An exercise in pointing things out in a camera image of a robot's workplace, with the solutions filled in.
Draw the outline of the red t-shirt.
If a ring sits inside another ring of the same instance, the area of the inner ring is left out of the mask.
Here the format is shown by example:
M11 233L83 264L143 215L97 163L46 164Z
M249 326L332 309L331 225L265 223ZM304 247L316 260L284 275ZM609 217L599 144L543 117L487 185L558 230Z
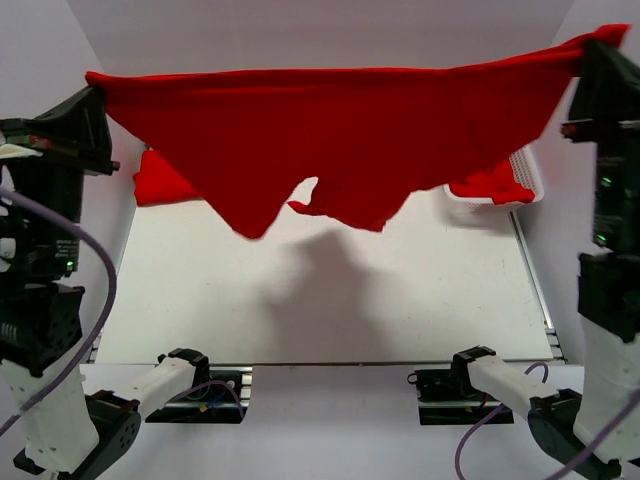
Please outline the red t-shirt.
M156 151L236 233L280 210L378 232L414 192L506 160L544 131L589 40L448 69L262 69L119 77L88 72L107 114Z
M139 207L201 200L201 195L156 151L145 150L139 171L133 175Z

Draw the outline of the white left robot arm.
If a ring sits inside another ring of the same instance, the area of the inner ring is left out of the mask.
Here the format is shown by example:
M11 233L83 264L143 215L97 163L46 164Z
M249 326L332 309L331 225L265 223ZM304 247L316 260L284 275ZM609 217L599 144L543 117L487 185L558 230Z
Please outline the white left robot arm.
M89 246L109 283L97 319L115 300L115 266L80 226L84 180L118 169L100 89L87 87L32 119L1 123L1 376L27 440L15 466L51 479L95 479L131 447L142 422L202 390L207 357L176 349L116 390L84 391L81 361L97 332L80 320L85 290L65 279Z

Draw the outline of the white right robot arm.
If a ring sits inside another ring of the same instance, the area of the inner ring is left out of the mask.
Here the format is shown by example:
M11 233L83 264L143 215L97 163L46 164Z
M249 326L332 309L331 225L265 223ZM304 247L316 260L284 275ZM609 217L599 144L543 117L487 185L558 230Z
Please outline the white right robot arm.
M639 462L639 68L592 41L563 124L596 147L591 240L579 257L584 360L555 385L547 365L523 368L485 347L456 353L463 396L485 394L523 419L559 479L620 479Z

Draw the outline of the red t-shirts in basket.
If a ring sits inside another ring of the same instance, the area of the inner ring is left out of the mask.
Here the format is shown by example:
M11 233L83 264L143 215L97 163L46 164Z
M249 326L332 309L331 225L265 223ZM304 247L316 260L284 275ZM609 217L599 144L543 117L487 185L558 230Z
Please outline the red t-shirts in basket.
M531 203L535 193L519 183L509 160L475 173L449 185L456 196L463 198L489 198L495 205L511 202Z

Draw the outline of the white plastic basket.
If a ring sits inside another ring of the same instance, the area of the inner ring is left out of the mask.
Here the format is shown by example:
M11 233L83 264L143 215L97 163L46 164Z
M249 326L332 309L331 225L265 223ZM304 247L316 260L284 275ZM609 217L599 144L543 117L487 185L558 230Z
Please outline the white plastic basket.
M531 147L525 146L490 169L445 184L444 192L463 211L514 211L541 201L544 186Z

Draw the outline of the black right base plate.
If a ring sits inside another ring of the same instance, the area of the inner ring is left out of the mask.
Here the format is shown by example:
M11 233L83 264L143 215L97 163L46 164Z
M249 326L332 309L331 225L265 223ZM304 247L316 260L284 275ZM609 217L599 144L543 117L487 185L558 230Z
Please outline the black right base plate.
M416 389L421 426L473 426L499 405L484 393L461 394L447 369L415 370L407 383Z

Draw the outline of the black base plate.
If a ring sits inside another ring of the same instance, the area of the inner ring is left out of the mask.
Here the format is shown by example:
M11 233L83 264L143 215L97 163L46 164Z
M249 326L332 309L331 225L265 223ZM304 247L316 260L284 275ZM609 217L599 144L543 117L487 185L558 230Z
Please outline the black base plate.
M421 426L473 426L499 405L484 393L461 394L447 369L415 370L407 383L416 389Z
M169 402L151 414L151 424L240 424L247 413L252 385L250 367L210 368L212 384Z

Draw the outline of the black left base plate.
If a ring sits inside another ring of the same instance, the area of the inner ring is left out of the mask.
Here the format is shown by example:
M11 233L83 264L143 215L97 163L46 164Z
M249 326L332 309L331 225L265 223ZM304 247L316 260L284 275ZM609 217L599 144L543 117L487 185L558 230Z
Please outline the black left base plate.
M151 414L151 424L240 424L247 413L252 385L250 367L210 368L212 384L169 402Z

